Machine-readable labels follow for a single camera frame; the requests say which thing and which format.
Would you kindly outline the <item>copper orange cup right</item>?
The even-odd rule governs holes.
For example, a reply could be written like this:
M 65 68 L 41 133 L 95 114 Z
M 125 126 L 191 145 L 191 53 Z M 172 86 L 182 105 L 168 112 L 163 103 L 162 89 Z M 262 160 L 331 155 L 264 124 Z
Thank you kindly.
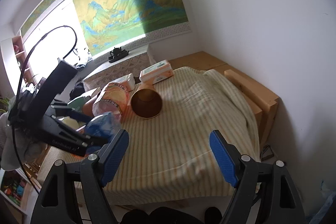
M 153 85 L 140 84 L 130 99 L 130 105 L 137 116 L 150 119 L 159 115 L 163 100 Z

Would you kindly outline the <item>tissue pack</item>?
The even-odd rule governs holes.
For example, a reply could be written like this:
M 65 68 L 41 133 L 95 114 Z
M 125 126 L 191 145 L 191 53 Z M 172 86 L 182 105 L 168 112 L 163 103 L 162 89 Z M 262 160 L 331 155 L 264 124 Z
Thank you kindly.
M 154 85 L 174 75 L 171 64 L 162 60 L 141 71 L 139 80 L 143 84 Z
M 123 85 L 128 92 L 133 91 L 135 87 L 135 79 L 132 73 L 129 73 L 128 75 L 115 79 L 112 82 Z

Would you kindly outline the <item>tissue pack right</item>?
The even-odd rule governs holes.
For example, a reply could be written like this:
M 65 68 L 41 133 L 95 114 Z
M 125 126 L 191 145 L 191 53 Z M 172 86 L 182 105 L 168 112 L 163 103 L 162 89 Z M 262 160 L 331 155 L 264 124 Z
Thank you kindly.
M 162 60 L 141 71 L 139 80 L 143 84 L 154 85 L 174 75 L 171 64 Z

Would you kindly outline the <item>striped tablecloth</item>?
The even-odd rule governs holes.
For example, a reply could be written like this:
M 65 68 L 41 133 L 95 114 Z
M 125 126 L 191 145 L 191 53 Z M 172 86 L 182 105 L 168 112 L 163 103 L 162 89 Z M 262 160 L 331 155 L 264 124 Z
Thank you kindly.
M 158 116 L 143 119 L 131 109 L 122 127 L 129 147 L 104 193 L 112 205 L 229 196 L 209 145 L 219 130 L 242 154 L 259 160 L 255 116 L 239 90 L 215 70 L 183 67 L 155 85 L 163 100 Z

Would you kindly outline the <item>black teapot set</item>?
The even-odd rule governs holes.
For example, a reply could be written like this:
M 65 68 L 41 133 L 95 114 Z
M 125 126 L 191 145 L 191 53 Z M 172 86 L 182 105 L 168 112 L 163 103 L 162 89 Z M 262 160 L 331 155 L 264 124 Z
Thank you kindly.
M 109 52 L 108 62 L 115 63 L 129 55 L 129 51 L 123 50 L 120 48 L 114 48 L 112 51 Z

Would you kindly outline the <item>tissue pack middle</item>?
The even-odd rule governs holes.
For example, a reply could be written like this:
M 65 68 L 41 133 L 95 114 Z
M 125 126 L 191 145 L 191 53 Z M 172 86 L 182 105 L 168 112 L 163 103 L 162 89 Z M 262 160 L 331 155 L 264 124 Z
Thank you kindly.
M 112 82 L 123 85 L 128 92 L 133 91 L 135 87 L 135 79 L 132 73 L 129 73 L 128 75 L 115 79 Z

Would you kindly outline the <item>pink plastic cup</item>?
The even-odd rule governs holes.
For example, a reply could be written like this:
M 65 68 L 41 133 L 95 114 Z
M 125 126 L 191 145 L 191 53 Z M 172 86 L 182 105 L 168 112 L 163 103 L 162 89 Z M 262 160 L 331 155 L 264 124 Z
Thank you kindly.
M 129 102 L 129 92 L 126 87 L 119 83 L 110 82 L 104 86 L 93 103 L 92 112 L 98 116 L 111 112 L 117 120 L 122 119 L 127 104 Z

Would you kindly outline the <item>white cylindrical cup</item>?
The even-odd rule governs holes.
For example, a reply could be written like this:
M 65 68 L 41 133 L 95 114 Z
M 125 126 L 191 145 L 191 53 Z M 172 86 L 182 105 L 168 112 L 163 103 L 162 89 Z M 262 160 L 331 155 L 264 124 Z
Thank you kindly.
M 61 118 L 60 121 L 74 130 L 77 130 L 80 127 L 78 122 L 70 117 Z

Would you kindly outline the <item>black bag on floor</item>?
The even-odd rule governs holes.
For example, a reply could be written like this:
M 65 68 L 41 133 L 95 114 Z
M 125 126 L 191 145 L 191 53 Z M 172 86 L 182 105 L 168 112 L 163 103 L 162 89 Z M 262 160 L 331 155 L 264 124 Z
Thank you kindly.
M 75 87 L 70 92 L 70 100 L 74 100 L 75 98 L 81 96 L 83 93 L 85 93 L 84 83 L 76 83 Z

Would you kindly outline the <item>lace covered low table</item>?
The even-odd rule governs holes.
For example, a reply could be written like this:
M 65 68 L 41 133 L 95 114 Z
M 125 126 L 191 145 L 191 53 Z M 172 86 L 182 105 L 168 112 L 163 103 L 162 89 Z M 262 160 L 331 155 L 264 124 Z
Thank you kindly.
M 99 65 L 93 72 L 83 79 L 86 91 L 94 88 L 103 88 L 112 80 L 119 79 L 125 75 L 133 74 L 139 77 L 140 72 L 157 63 L 151 53 L 149 45 L 137 48 L 129 52 L 127 57 L 116 61 L 115 63 L 105 62 Z

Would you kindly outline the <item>white bookshelf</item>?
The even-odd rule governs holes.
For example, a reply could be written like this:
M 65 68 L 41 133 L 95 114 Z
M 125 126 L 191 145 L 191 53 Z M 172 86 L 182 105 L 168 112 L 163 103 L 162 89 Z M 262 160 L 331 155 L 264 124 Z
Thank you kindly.
M 1 96 L 11 98 L 18 88 L 21 69 L 24 68 L 23 83 L 36 85 L 36 79 L 29 63 L 24 66 L 27 53 L 21 36 L 1 41 Z

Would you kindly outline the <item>blue Arctic Ocean cup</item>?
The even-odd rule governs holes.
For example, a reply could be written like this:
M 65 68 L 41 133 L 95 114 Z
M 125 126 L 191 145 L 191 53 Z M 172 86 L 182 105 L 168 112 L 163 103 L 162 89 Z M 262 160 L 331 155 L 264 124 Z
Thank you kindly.
M 105 112 L 94 117 L 84 128 L 84 133 L 104 138 L 110 143 L 120 129 L 120 121 L 114 117 L 112 112 Z

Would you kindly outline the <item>orange cup left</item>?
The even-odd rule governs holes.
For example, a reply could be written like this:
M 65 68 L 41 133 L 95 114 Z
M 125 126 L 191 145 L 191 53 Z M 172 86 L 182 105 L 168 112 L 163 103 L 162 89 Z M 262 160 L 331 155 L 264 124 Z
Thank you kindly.
M 83 105 L 83 114 L 95 117 L 99 114 L 98 103 L 96 103 L 98 96 L 94 96 Z

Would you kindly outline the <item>landscape painting roller blind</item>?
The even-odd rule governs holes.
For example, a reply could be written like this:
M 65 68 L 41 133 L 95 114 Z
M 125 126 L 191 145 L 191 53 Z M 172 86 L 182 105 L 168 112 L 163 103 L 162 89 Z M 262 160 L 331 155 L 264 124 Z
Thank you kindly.
M 183 0 L 72 0 L 85 42 L 96 58 L 190 30 Z

